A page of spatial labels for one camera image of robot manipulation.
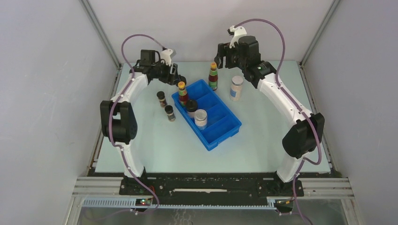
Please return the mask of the tall green-label sauce bottle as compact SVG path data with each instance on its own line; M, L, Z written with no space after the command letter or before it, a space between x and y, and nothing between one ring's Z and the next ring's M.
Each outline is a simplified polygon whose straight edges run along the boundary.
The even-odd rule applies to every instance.
M217 90L218 72L217 72L217 64L215 62L212 62L210 65L210 70L208 75L208 85L213 91Z

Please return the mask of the short yellow-cap sauce bottle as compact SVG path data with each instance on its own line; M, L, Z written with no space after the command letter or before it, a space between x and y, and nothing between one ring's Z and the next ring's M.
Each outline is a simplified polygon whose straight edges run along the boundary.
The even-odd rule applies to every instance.
M189 100L189 95L186 89L186 83L184 81L180 81L178 84L178 99L179 103L182 107L186 107L186 104Z

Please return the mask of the black-lid spout jar front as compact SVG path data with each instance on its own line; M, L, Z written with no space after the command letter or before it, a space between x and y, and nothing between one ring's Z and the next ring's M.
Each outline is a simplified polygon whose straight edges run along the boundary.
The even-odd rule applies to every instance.
M194 99L189 99L189 100L187 101L187 103L186 103L185 108L186 108L186 111L187 111L188 116L189 116L191 119L193 119L193 118L194 118L194 115L195 115L195 112L196 112L197 109L198 109L198 103L197 103L197 101L194 100Z

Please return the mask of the black-lid spout jar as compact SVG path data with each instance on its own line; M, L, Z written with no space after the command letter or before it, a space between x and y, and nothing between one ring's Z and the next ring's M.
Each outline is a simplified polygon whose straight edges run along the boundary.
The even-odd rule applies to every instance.
M194 99L189 99L189 100L187 101L187 103L186 103L185 108L186 108L186 111L187 111L188 116L189 116L191 119L193 119L193 118L194 118L194 115L195 115L195 112L196 112L197 109L198 109L198 103L197 103L197 101L194 100Z
M182 76L182 75L179 75L179 76L178 76L178 83L179 83L179 82L183 82L184 84L187 84L186 78L185 78L184 76Z

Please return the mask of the peppercorn jar silver lid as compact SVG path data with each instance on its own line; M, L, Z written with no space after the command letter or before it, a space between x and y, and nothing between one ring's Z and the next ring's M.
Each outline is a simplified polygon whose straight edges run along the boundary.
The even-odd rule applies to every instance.
M203 109L198 109L194 114L194 122L199 130L207 128L207 112Z

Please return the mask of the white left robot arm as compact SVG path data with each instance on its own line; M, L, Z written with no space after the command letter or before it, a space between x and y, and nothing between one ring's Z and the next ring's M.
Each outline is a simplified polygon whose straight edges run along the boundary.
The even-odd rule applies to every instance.
M175 53L175 50L169 48L164 48L161 52L141 50L140 59L130 68L129 77L121 90L110 100L100 103L102 133L119 152L125 176L136 177L132 180L130 189L137 195L148 191L148 182L140 178L145 167L133 146L138 124L132 107L152 80L157 79L169 85L181 81L178 65L172 63Z

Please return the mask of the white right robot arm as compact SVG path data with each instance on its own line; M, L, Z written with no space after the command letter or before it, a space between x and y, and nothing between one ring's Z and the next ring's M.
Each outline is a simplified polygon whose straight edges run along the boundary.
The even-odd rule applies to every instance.
M290 181L299 175L305 161L313 165L321 163L324 116L314 114L294 97L279 78L277 69L261 59L254 36L218 44L214 61L218 68L239 68L244 78L286 118L290 128L282 139L285 155L276 171L279 179L274 181L273 190L279 196L287 195L292 189Z

